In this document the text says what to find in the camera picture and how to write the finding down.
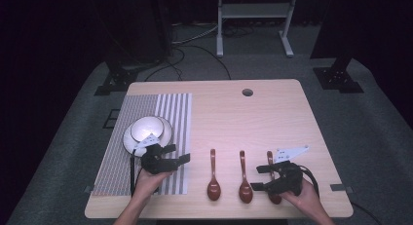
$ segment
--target wooden table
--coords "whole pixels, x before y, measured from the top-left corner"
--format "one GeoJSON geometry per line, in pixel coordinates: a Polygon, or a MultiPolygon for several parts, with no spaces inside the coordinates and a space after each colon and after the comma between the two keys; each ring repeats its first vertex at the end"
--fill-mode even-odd
{"type": "MultiPolygon", "coordinates": [[[[332,217],[353,214],[345,191],[332,191],[340,177],[324,143],[311,107],[296,80],[145,82],[131,84],[129,95],[192,94],[191,162],[187,195],[154,195],[141,213],[148,219],[269,219],[303,217],[287,201],[273,205],[265,192],[254,192],[244,204],[240,151],[245,150],[249,182],[269,182],[256,167],[267,164],[267,151],[308,145],[309,151],[293,163],[310,169],[319,183],[321,202],[332,217]],[[253,95],[245,96],[243,91],[253,95]],[[211,178],[210,149],[216,149],[216,176],[222,194],[207,197],[211,178]]],[[[91,196],[89,218],[118,217],[130,196],[91,196]]]]}

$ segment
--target striped cloth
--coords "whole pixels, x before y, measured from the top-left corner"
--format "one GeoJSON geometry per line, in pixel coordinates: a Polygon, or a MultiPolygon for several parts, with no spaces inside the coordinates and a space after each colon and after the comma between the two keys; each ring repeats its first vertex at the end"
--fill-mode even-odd
{"type": "MultiPolygon", "coordinates": [[[[123,136],[128,126],[142,117],[158,116],[170,122],[172,126],[170,143],[176,145],[176,151],[166,154],[166,159],[177,159],[181,155],[190,153],[191,105],[191,94],[126,95],[103,157],[92,195],[126,196],[131,194],[131,154],[123,145],[123,136]]],[[[165,179],[158,194],[187,194],[189,164],[179,167],[177,172],[165,179]]]]}

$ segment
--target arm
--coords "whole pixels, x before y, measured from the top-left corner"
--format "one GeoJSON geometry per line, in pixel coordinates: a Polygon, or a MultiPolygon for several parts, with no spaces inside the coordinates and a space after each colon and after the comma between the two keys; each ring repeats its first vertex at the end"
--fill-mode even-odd
{"type": "Polygon", "coordinates": [[[137,218],[149,202],[151,195],[159,187],[162,181],[171,174],[172,172],[151,174],[143,169],[136,181],[136,188],[131,201],[125,207],[118,219],[116,219],[114,224],[135,225],[137,223],[137,218]]]}
{"type": "Polygon", "coordinates": [[[292,192],[280,194],[284,199],[291,202],[294,206],[300,209],[305,215],[311,218],[319,225],[334,225],[333,220],[328,216],[316,190],[309,181],[303,178],[303,189],[299,196],[295,196],[292,192]]]}

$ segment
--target white shelf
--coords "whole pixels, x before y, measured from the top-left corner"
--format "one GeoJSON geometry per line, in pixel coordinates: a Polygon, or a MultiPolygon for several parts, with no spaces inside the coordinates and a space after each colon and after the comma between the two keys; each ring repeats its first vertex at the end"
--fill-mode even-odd
{"type": "Polygon", "coordinates": [[[222,4],[224,19],[286,18],[289,3],[222,4]]]}

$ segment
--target wooden spoon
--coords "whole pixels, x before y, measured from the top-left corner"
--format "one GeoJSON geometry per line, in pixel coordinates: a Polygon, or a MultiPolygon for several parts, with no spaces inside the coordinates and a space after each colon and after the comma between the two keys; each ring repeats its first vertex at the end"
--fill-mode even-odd
{"type": "Polygon", "coordinates": [[[241,201],[248,204],[252,201],[252,188],[249,185],[248,181],[246,181],[244,150],[240,151],[240,159],[241,159],[241,168],[243,170],[243,183],[240,186],[240,198],[241,198],[241,201]]]}
{"type": "MultiPolygon", "coordinates": [[[[267,152],[267,158],[268,158],[268,164],[269,165],[271,165],[271,164],[273,164],[274,162],[273,162],[273,152],[271,152],[271,151],[268,151],[267,152]]],[[[271,180],[274,180],[274,179],[276,179],[276,177],[274,176],[274,171],[273,170],[271,170],[271,180]]],[[[282,197],[280,196],[280,195],[278,195],[278,194],[268,194],[268,198],[270,199],[270,201],[273,203],[273,204],[280,204],[281,202],[282,202],[282,197]]]]}
{"type": "Polygon", "coordinates": [[[212,167],[212,179],[206,188],[206,192],[212,201],[216,201],[221,196],[221,187],[215,178],[215,149],[210,150],[210,164],[212,167]]]}

